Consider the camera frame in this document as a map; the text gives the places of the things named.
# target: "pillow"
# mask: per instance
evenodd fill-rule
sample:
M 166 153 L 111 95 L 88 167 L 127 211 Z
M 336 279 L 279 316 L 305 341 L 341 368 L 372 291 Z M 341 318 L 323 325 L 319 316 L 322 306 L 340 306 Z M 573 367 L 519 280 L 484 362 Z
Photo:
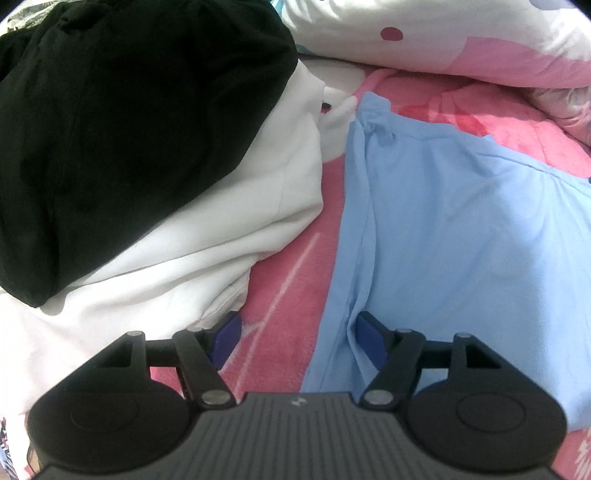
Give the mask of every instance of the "pillow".
M 300 52 L 516 87 L 591 85 L 591 21 L 566 0 L 272 0 Z
M 565 132 L 591 145 L 591 86 L 521 89 L 522 95 L 545 112 Z

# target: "pink polka dot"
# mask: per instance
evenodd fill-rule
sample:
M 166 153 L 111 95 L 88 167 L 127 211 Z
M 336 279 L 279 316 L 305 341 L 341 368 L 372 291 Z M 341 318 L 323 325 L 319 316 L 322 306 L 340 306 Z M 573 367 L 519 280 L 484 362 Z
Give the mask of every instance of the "pink polka dot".
M 401 41 L 404 38 L 402 32 L 394 27 L 386 27 L 379 34 L 384 40 L 388 41 Z

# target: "black circular mount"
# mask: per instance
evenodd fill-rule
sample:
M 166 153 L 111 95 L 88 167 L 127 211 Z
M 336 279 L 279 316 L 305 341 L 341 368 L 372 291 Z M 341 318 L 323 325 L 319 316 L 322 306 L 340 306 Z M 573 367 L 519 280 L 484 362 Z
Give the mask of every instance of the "black circular mount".
M 405 420 L 418 443 L 434 457 L 484 473 L 547 465 L 566 431 L 562 409 L 541 390 L 463 393 L 446 382 L 415 395 Z

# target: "white fabric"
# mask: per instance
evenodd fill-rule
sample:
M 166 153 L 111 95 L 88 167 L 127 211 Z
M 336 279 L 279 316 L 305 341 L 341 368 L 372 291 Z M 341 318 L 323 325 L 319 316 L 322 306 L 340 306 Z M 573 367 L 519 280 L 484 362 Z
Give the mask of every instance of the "white fabric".
M 252 265 L 322 209 L 323 90 L 300 62 L 233 173 L 43 307 L 0 290 L 0 410 L 8 424 L 22 425 L 41 395 L 123 333 L 170 338 L 242 306 Z M 22 467 L 28 444 L 17 439 L 25 436 L 9 435 Z
M 365 72 L 347 61 L 305 59 L 303 62 L 326 84 L 323 102 L 331 108 L 320 118 L 318 126 L 322 162 L 328 162 L 345 153 L 349 124 L 357 112 L 358 101 L 353 94 L 365 80 Z

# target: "round black disc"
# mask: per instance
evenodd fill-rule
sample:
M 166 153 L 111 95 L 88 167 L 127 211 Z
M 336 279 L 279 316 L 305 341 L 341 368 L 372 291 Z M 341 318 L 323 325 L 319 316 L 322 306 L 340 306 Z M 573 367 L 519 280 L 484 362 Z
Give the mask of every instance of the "round black disc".
M 31 410 L 28 431 L 44 466 L 100 474 L 162 457 L 179 442 L 189 421 L 183 398 L 151 382 L 144 393 L 49 392 Z
M 542 391 L 460 393 L 441 382 L 413 397 L 405 416 L 433 456 L 486 473 L 548 465 L 566 431 L 562 409 Z

